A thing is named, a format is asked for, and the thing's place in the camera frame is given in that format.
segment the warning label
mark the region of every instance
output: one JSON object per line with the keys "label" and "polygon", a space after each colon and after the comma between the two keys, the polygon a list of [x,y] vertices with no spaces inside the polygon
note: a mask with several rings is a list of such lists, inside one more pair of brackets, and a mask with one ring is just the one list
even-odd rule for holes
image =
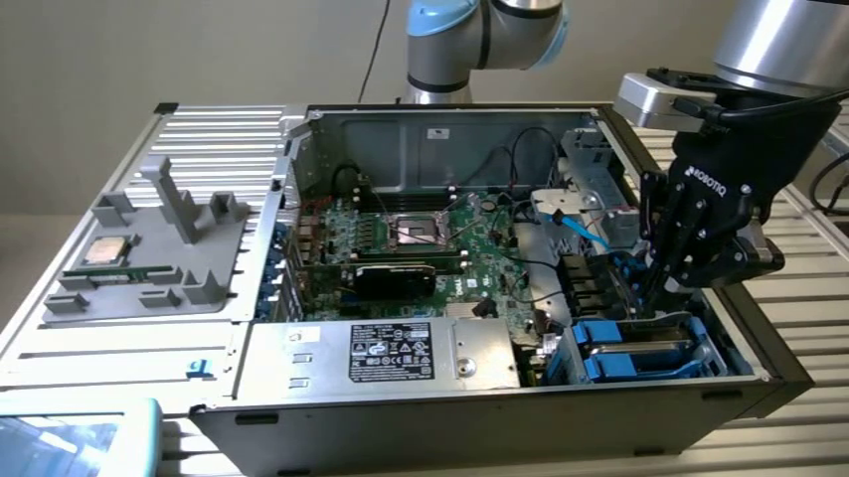
{"label": "warning label", "polygon": [[434,379],[430,323],[352,325],[348,377],[355,383]]}

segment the green circuit board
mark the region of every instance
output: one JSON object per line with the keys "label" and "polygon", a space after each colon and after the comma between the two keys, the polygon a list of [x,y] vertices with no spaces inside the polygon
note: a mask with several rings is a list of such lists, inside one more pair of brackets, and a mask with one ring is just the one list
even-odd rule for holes
{"label": "green circuit board", "polygon": [[[391,211],[388,218],[384,213],[360,213],[348,201],[336,201],[324,210],[303,216],[299,247],[304,260],[302,278],[307,304],[306,321],[458,316],[458,307],[468,309],[484,298],[491,298],[498,307],[499,317],[508,322],[514,340],[538,341],[535,333],[526,333],[527,321],[532,317],[532,305],[522,303],[522,300],[531,299],[530,292],[522,286],[526,270],[520,263],[504,257],[504,254],[516,256],[518,250],[507,247],[506,239],[500,248],[490,239],[491,230],[507,238],[511,226],[508,213],[482,210],[482,202],[494,202],[495,199],[495,196],[483,192],[476,193],[439,216],[439,221],[444,223],[444,242],[440,244],[399,244],[403,236],[395,234],[392,237],[390,233]],[[426,220],[434,217],[436,212],[439,211],[410,213],[403,216],[410,220]],[[494,220],[498,220],[498,223],[491,229]],[[352,252],[358,253],[359,261],[351,258]],[[438,252],[452,254],[454,258],[428,255]],[[386,263],[450,263],[448,268],[452,268],[452,272],[446,273],[443,270],[438,273],[434,294],[426,298],[415,301],[359,302],[351,283],[355,268],[362,266],[363,258],[376,256],[375,254],[386,257],[392,253],[420,253],[423,257],[392,258],[387,259]]]}

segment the blue cable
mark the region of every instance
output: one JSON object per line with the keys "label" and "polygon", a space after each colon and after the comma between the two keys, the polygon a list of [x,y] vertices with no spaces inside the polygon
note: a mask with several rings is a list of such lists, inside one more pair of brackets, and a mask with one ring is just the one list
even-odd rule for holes
{"label": "blue cable", "polygon": [[[547,216],[547,219],[554,222],[554,216]],[[575,222],[567,216],[562,216],[559,218],[559,222],[575,232],[578,232],[583,238],[601,243],[601,246],[605,247],[605,250],[610,250],[610,244],[607,243],[607,240],[590,232],[578,222]]]}

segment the sticker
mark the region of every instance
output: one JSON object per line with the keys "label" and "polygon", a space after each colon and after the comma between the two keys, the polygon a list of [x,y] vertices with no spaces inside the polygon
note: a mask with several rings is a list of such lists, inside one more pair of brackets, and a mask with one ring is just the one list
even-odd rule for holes
{"label": "sticker", "polygon": [[352,325],[350,367],[355,383],[435,378],[430,323]]}
{"label": "sticker", "polygon": [[427,129],[428,139],[448,139],[451,137],[451,129]]}
{"label": "sticker", "polygon": [[320,340],[320,327],[303,326],[289,328],[288,338],[292,343],[318,343]]}

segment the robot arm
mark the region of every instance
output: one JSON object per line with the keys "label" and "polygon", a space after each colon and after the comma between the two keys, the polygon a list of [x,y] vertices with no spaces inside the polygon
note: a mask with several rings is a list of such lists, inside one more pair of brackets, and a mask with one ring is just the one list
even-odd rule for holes
{"label": "robot arm", "polygon": [[412,0],[404,102],[471,102],[471,70],[547,64],[566,24],[562,0]]}
{"label": "robot arm", "polygon": [[649,312],[783,266],[759,227],[849,97],[831,93],[849,85],[849,7],[742,1],[715,63],[715,76],[627,75],[615,101],[637,125],[679,131],[669,174],[642,178],[649,270],[633,286]]}

